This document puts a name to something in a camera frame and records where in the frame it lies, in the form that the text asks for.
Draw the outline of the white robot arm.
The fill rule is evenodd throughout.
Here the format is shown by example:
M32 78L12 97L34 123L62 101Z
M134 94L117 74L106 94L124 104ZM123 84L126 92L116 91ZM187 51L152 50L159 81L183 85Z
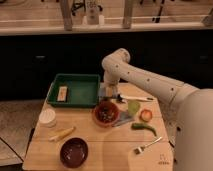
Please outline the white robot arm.
M173 171L213 171L213 88L188 83L129 64L130 54L119 48L102 60L104 83L123 79L177 109Z

